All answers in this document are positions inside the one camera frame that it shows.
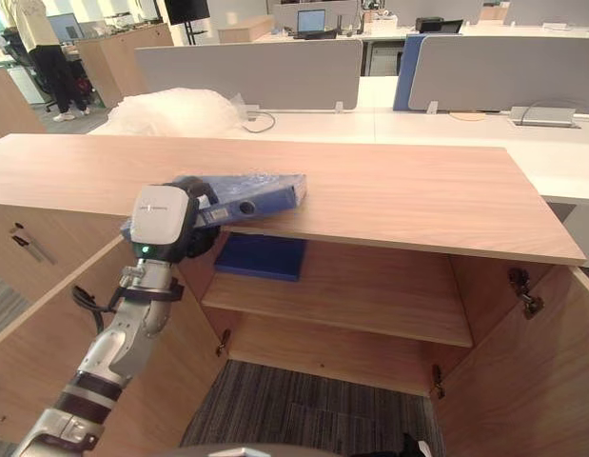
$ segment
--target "cabinet door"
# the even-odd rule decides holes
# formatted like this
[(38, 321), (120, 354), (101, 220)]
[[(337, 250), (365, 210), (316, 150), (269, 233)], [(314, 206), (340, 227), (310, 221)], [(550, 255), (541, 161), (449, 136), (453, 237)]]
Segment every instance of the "cabinet door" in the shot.
[[(123, 266), (135, 265), (128, 243), (115, 239), (0, 333), (0, 439), (20, 441), (54, 403), (85, 356), (93, 319), (70, 298), (76, 284), (105, 304)], [(180, 279), (180, 273), (174, 269)], [(147, 455), (177, 447), (227, 355), (189, 288), (173, 304), (146, 369), (108, 417), (98, 455)]]
[[(118, 235), (124, 219), (0, 205), (0, 278), (33, 302)], [(24, 230), (11, 233), (16, 223)], [(13, 235), (35, 244), (21, 247)]]
[(432, 393), (448, 456), (589, 456), (589, 278), (553, 267), (532, 295)]

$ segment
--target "cabinet hinge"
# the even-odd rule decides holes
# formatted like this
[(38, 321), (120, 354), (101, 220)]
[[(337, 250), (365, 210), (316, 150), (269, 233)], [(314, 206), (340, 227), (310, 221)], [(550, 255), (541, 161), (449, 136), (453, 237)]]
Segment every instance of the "cabinet hinge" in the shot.
[(216, 355), (220, 357), (223, 351), (226, 349), (228, 339), (230, 338), (230, 328), (227, 328), (222, 332), (222, 338), (220, 339), (220, 345), (216, 348)]
[(438, 398), (442, 399), (446, 395), (446, 391), (444, 390), (444, 386), (442, 385), (442, 369), (439, 365), (434, 365), (431, 368), (432, 371), (432, 378), (434, 380), (434, 387), (436, 388), (436, 393), (438, 394)]
[(543, 300), (529, 294), (529, 272), (522, 268), (510, 268), (510, 285), (524, 305), (524, 317), (533, 319), (543, 309)]

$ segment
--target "striped carpet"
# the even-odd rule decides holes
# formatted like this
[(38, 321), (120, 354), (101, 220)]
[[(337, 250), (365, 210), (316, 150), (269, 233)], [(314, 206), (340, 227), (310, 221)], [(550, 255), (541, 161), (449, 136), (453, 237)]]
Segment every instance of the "striped carpet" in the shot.
[(231, 360), (181, 446), (282, 443), (349, 456), (401, 451), (405, 432), (444, 455), (426, 398)]
[(0, 279), (0, 331), (28, 307), (28, 300)]

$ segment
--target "black pants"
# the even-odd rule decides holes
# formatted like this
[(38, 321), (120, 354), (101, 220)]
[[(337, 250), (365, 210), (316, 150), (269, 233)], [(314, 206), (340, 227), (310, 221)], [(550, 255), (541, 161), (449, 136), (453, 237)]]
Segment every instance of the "black pants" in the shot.
[(87, 108), (59, 46), (37, 46), (29, 52), (29, 57), (47, 79), (59, 112), (68, 111), (70, 100), (74, 101), (80, 111)]

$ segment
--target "blue folder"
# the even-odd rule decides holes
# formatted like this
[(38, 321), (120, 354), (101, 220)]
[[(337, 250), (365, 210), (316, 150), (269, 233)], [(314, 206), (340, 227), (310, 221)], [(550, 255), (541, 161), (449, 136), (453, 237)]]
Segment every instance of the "blue folder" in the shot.
[(224, 273), (298, 281), (306, 240), (231, 233), (214, 267)]

